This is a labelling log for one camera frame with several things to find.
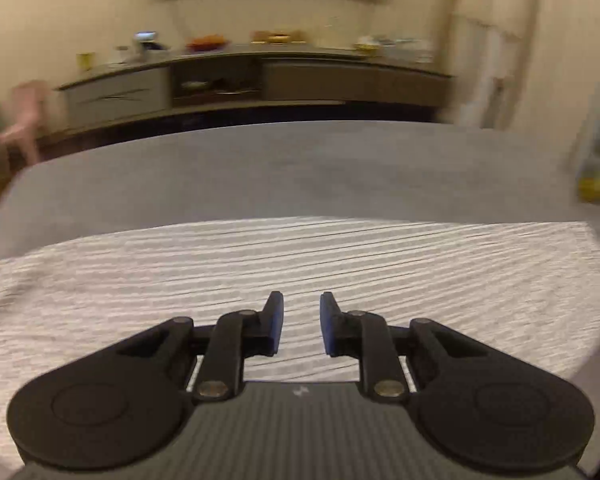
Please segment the plastic chair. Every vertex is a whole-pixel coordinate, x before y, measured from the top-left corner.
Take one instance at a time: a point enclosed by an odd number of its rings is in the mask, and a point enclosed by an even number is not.
[[[39,163],[42,158],[36,144],[36,132],[44,126],[44,102],[48,88],[43,81],[29,81],[11,91],[15,122],[0,133],[0,167],[11,173],[9,146],[15,144],[28,166]]]

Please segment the white drawer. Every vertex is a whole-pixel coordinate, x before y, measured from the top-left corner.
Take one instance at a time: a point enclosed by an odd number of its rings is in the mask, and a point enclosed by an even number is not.
[[[97,126],[170,106],[166,68],[115,75],[65,92],[71,128]]]

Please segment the striped cloth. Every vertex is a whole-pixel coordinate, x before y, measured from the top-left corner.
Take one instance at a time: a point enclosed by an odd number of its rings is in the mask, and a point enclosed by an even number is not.
[[[36,375],[173,316],[211,324],[285,295],[280,351],[247,379],[353,380],[324,354],[318,298],[392,324],[430,317],[569,376],[600,341],[600,244],[586,224],[333,218],[211,221],[72,240],[0,260],[0,459],[20,459],[4,413]]]

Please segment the chair backrest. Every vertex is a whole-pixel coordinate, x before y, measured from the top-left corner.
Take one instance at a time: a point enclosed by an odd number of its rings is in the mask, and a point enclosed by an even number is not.
[[[48,87],[44,81],[21,83],[11,91],[13,113],[16,123],[42,125],[45,121],[45,98]]]

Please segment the yellow cup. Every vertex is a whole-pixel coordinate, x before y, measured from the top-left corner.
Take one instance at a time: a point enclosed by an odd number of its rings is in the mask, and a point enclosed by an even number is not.
[[[93,68],[93,61],[95,60],[95,57],[95,52],[84,52],[82,54],[77,54],[76,58],[78,60],[78,68],[82,72],[88,72]]]

